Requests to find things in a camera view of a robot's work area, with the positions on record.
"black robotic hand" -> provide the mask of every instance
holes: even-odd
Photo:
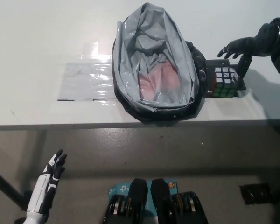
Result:
[[[243,78],[248,71],[252,56],[271,56],[272,63],[280,74],[280,18],[264,24],[255,37],[247,37],[230,42],[220,50],[218,57],[225,54],[225,59],[233,55],[241,59],[237,73]]]
[[[225,59],[233,55],[237,58],[241,54],[249,56],[269,56],[272,53],[274,45],[278,41],[280,28],[274,24],[264,24],[255,37],[241,38],[230,42],[226,47],[220,50],[218,57],[225,55]]]

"pink object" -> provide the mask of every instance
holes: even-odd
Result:
[[[151,101],[156,92],[172,91],[180,86],[176,69],[169,61],[156,65],[148,74],[139,74],[141,99]]]

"white table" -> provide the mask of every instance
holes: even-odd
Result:
[[[117,21],[145,1],[0,1],[0,130],[136,127],[142,124],[117,100],[57,102],[67,63],[98,42],[110,55]],[[159,1],[185,40],[207,59],[230,41],[252,36],[280,17],[280,0]],[[241,98],[209,98],[198,116],[177,125],[201,122],[280,121],[280,76],[270,58],[254,58]]]

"white robotic hand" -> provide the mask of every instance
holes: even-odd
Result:
[[[52,208],[59,178],[65,170],[66,154],[60,149],[48,162],[38,177],[27,208],[27,217],[23,224],[44,224]]]

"rubik's cube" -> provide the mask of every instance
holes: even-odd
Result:
[[[213,97],[234,97],[238,88],[238,75],[233,68],[215,68],[211,90]]]

